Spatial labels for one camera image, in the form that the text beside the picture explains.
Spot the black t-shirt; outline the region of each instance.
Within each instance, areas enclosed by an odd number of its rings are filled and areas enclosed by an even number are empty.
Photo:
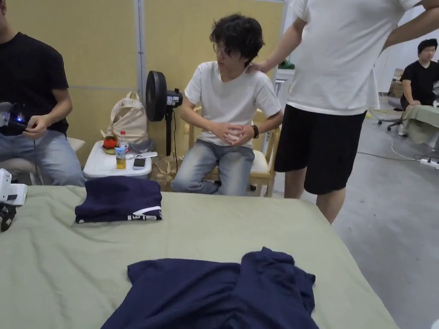
[[[64,61],[59,52],[22,33],[0,44],[0,102],[23,105],[23,114],[29,120],[28,116],[52,111],[57,104],[54,89],[68,89]],[[63,134],[67,128],[65,119],[49,127]],[[10,127],[1,127],[0,133],[17,134]]]
[[[436,95],[433,92],[435,82],[439,81],[439,64],[430,62],[425,68],[419,61],[416,61],[404,70],[401,81],[410,80],[412,88],[412,96],[414,100],[418,100],[422,105],[433,105]]]

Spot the folded navy shirt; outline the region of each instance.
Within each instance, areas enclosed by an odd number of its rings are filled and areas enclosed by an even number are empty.
[[[86,181],[87,197],[75,209],[77,223],[162,220],[157,182],[113,176]]]
[[[316,329],[316,277],[270,249],[241,264],[186,259],[128,266],[132,288],[102,329]]]

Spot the person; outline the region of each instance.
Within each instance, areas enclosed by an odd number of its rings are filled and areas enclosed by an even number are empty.
[[[436,39],[421,41],[417,47],[419,59],[407,66],[401,76],[403,95],[401,106],[405,111],[409,105],[433,105],[436,95],[433,92],[435,82],[439,81],[439,64],[433,62],[438,48]],[[399,125],[398,134],[407,136],[404,124]]]
[[[217,61],[198,66],[185,90],[181,118],[203,130],[171,183],[175,192],[243,196],[255,158],[252,139],[277,128],[282,109],[270,79],[246,74],[264,45],[261,25],[234,14],[216,22],[210,36]],[[202,105],[201,114],[194,111]],[[252,125],[257,109],[268,118]],[[221,186],[204,180],[216,166]]]
[[[383,49],[439,27],[439,1],[400,26],[420,0],[293,0],[296,20],[278,48],[252,70],[268,72],[299,45],[275,170],[286,172],[285,197],[305,190],[332,223],[345,200],[362,123],[379,108],[374,64]]]
[[[0,0],[0,102],[23,107],[29,124],[25,132],[0,128],[0,162],[24,158],[55,185],[84,186],[81,165],[66,137],[72,101],[62,56],[14,32],[6,13],[6,0]]]

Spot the wooden chair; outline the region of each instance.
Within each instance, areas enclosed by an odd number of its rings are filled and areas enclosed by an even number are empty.
[[[263,122],[265,116],[262,111],[258,110],[254,119],[256,122]],[[265,193],[266,197],[273,196],[274,179],[276,178],[276,172],[274,171],[274,159],[276,158],[277,146],[279,144],[279,137],[281,129],[277,128],[270,133],[270,140],[268,142],[268,148],[266,154],[260,151],[254,150],[255,160],[253,162],[252,170],[250,172],[249,184],[257,186],[256,193],[261,195],[262,187],[267,186]],[[195,144],[195,129],[194,126],[189,125],[189,148],[192,148]],[[205,179],[219,181],[220,173],[218,168],[215,168]]]

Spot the bed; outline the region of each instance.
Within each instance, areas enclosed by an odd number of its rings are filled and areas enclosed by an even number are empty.
[[[402,115],[407,134],[418,144],[432,148],[439,140],[439,108],[427,105],[407,107]]]
[[[397,328],[317,207],[305,201],[163,193],[162,222],[74,224],[85,189],[29,187],[0,234],[1,328],[100,328],[130,289],[126,267],[157,258],[239,262],[263,246],[317,276],[323,329]]]

